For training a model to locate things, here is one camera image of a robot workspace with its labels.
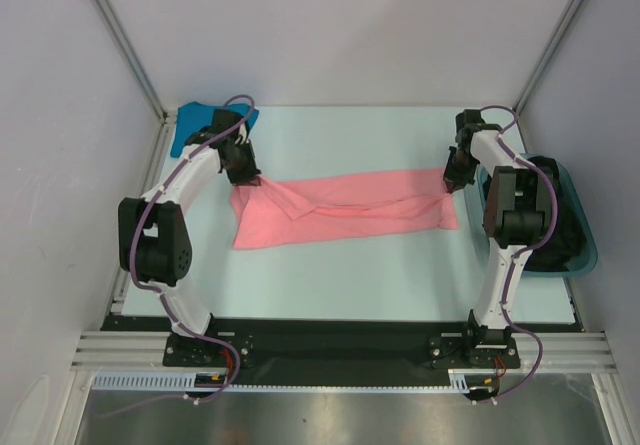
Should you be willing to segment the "pink t shirt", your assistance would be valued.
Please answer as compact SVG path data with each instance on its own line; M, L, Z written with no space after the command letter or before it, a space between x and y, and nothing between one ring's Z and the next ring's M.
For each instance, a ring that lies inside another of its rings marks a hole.
M387 170L236 187L230 203L238 250L456 230L453 198L438 168Z

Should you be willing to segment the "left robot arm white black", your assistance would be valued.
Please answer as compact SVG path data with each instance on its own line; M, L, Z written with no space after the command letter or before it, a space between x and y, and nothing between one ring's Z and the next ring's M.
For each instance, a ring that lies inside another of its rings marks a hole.
M118 206L120 267L137 288L159 298L172 331L188 337L185 353L199 365L218 358L220 341L207 332L212 314L188 280L193 248L185 215L220 173L233 186L260 183L249 117L228 107L215 110L210 124L187 138L166 178Z

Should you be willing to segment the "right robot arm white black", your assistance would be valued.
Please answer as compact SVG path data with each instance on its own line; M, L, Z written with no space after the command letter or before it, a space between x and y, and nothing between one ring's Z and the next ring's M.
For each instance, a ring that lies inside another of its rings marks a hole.
M480 109L463 110L455 123L443 175L447 191L472 185L479 166L490 177L483 216L489 259L457 353L470 367L488 368L517 355L511 334L523 330L511 319L512 303L531 254L553 235L558 200L549 175L506 143L507 127L487 123Z

